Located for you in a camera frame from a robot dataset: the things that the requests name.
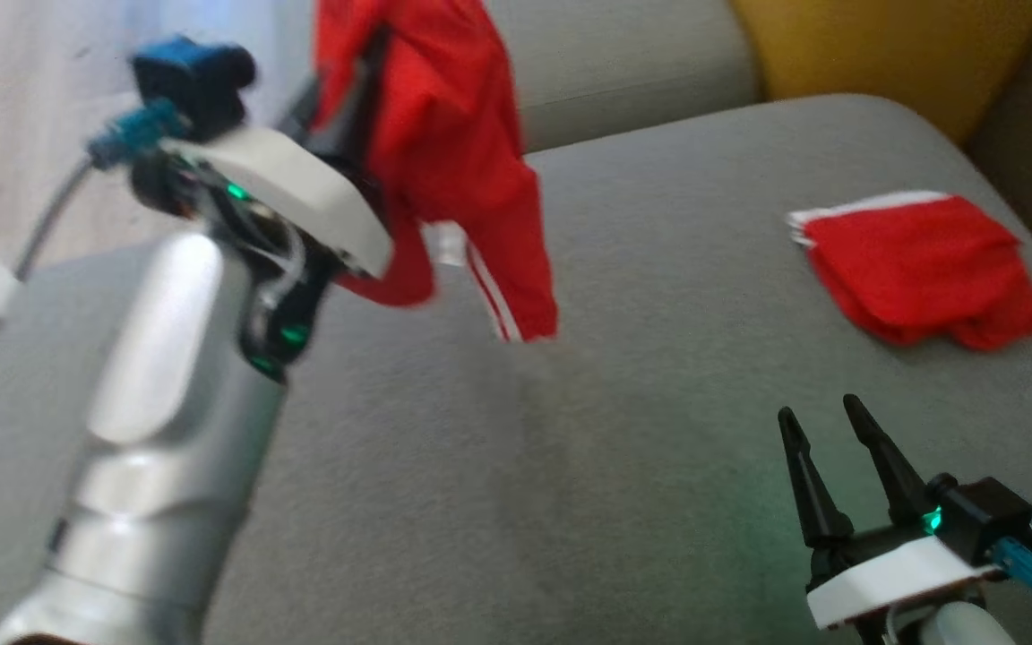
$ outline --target sofa cushion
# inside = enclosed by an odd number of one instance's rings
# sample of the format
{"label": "sofa cushion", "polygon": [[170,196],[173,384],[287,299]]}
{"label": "sofa cushion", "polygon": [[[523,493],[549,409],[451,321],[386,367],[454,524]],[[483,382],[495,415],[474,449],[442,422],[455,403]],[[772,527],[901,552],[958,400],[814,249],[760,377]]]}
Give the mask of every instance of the sofa cushion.
{"label": "sofa cushion", "polygon": [[528,151],[749,105],[757,67],[728,0],[485,0]]}
{"label": "sofa cushion", "polygon": [[955,141],[978,126],[1032,41],[1032,0],[734,0],[770,99],[896,99]]}
{"label": "sofa cushion", "polygon": [[[759,105],[531,157],[562,335],[504,347],[472,281],[320,317],[208,642],[856,642],[813,627],[775,414],[860,529],[886,521],[840,397],[923,477],[1032,502],[1032,338],[992,355],[852,327],[792,209],[902,188],[1032,238],[955,148],[864,97]],[[42,556],[147,249],[45,270],[0,343],[0,615]],[[1012,598],[1015,603],[1008,603]],[[992,608],[1032,642],[1032,600]]]}

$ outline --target white stripe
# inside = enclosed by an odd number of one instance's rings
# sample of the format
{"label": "white stripe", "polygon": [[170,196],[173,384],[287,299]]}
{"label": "white stripe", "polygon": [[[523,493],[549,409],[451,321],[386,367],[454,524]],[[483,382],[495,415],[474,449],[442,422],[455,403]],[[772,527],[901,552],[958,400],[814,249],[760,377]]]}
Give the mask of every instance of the white stripe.
{"label": "white stripe", "polygon": [[825,217],[839,217],[852,213],[863,213],[865,209],[885,209],[909,204],[925,204],[930,203],[930,201],[948,200],[952,196],[934,191],[899,191],[897,193],[867,197],[864,200],[851,201],[851,203],[839,205],[839,207],[798,209],[795,213],[786,215],[786,224],[791,225],[792,240],[798,241],[798,244],[807,248],[814,248],[814,240],[811,240],[803,232],[803,229],[811,221],[823,220]]}
{"label": "white stripe", "polygon": [[[472,268],[476,268],[477,265],[476,257],[471,252],[467,252],[466,245],[464,246],[464,249],[465,249],[465,254],[467,256],[467,264],[470,264]],[[495,305],[492,304],[492,301],[490,301],[490,299],[488,299],[488,294],[485,293],[484,285],[480,283],[480,279],[476,277],[476,273],[473,272],[472,269],[470,270],[472,273],[472,281],[476,282],[476,293],[480,294],[480,300],[484,303],[484,309],[486,309],[488,312],[488,320],[492,320],[492,331],[494,331],[496,336],[498,336],[499,338],[504,338],[505,331],[503,330],[503,328],[499,327],[499,318],[498,316],[496,316]]]}
{"label": "white stripe", "polygon": [[466,246],[464,229],[455,221],[439,221],[434,226],[438,230],[438,240],[441,241],[438,261],[448,266],[464,266]]}
{"label": "white stripe", "polygon": [[487,291],[487,294],[492,297],[492,302],[495,302],[496,311],[499,313],[499,319],[496,320],[496,323],[507,331],[509,342],[523,343],[524,337],[519,332],[519,326],[516,326],[516,318],[513,318],[513,312],[508,308],[505,295],[499,293],[499,287],[496,286],[495,279],[492,279],[492,273],[488,272],[484,258],[480,257],[479,250],[471,241],[467,244],[467,253],[470,253],[472,265],[480,275],[480,288]]}

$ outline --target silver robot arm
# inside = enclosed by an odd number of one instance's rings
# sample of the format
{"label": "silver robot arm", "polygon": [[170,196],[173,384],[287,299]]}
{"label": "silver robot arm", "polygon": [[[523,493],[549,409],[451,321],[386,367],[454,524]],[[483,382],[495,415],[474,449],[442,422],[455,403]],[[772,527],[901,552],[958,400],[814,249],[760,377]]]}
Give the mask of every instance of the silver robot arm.
{"label": "silver robot arm", "polygon": [[[208,49],[173,45],[160,58],[203,69]],[[201,230],[168,238],[148,269],[99,383],[49,558],[1,621],[0,645],[200,642],[286,396],[284,368],[308,347],[337,275],[381,277],[388,266],[377,191],[360,175],[378,53],[383,37],[362,58],[348,116],[323,132],[310,133],[313,85],[280,132],[230,120],[209,139],[147,144],[136,141],[144,127],[119,124],[94,147],[99,167],[132,153],[123,163],[139,199]],[[126,125],[175,118],[152,106]]]}

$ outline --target red garment with white stripes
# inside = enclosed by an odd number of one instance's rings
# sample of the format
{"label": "red garment with white stripes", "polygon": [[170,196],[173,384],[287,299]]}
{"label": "red garment with white stripes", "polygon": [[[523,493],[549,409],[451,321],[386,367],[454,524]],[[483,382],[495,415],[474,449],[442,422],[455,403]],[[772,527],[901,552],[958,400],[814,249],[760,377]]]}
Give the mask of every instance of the red garment with white stripes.
{"label": "red garment with white stripes", "polygon": [[889,343],[949,334],[991,351],[1032,335],[1019,240],[969,200],[906,191],[787,221],[843,314]]}
{"label": "red garment with white stripes", "polygon": [[501,337],[555,335],[540,185],[521,158],[508,55],[483,5],[320,0],[318,9],[322,121],[338,105],[373,30],[392,30],[368,170],[384,190],[394,253],[382,281],[342,285],[382,304],[426,301],[434,281],[421,226],[455,221]]}

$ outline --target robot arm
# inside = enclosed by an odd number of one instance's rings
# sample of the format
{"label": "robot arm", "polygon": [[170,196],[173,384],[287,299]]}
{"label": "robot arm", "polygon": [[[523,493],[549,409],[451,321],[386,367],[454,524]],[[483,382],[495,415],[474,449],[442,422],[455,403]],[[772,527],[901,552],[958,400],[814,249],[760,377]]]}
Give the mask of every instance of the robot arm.
{"label": "robot arm", "polygon": [[980,585],[1008,575],[1032,587],[1032,506],[998,480],[923,482],[863,401],[843,399],[871,453],[890,526],[856,531],[811,461],[789,408],[778,413],[803,542],[811,549],[807,605],[816,627],[852,625],[865,645],[1012,645],[986,612]]}
{"label": "robot arm", "polygon": [[253,61],[185,39],[134,59],[147,107],[91,143],[147,205],[200,221],[160,247],[110,355],[36,586],[0,645],[196,645],[286,395],[286,366],[343,272],[380,277],[392,245],[361,175],[377,65],[311,133],[241,125]]}

